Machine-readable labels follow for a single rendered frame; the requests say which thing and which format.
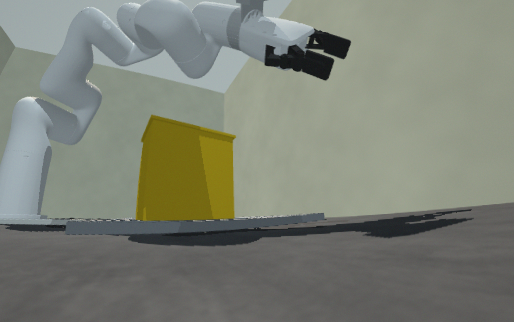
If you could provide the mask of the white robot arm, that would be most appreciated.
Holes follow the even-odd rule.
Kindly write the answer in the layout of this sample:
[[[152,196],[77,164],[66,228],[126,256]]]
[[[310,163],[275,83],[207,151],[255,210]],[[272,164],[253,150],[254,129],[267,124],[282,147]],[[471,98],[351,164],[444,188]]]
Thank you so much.
[[[0,219],[47,219],[40,213],[52,157],[49,139],[77,144],[102,101],[101,91],[86,80],[94,63],[92,44],[119,66],[165,49],[186,76],[198,79],[212,68],[222,46],[241,51],[241,23],[252,10],[263,13],[264,1],[236,0],[241,7],[201,2],[192,12],[179,0],[125,3],[117,11],[117,22],[129,37],[100,10],[81,10],[40,81],[43,93],[73,113],[36,97],[16,103],[0,164]]]

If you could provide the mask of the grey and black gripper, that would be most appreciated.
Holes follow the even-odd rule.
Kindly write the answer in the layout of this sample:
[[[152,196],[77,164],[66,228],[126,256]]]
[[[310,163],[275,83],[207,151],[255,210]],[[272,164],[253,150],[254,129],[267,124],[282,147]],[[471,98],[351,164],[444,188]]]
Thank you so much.
[[[318,44],[314,44],[314,39]],[[252,10],[246,15],[239,31],[239,48],[246,55],[265,63],[265,66],[296,72],[302,69],[302,72],[322,80],[329,78],[334,59],[309,49],[324,50],[324,53],[345,59],[350,44],[348,39],[302,23],[265,17],[259,10]]]

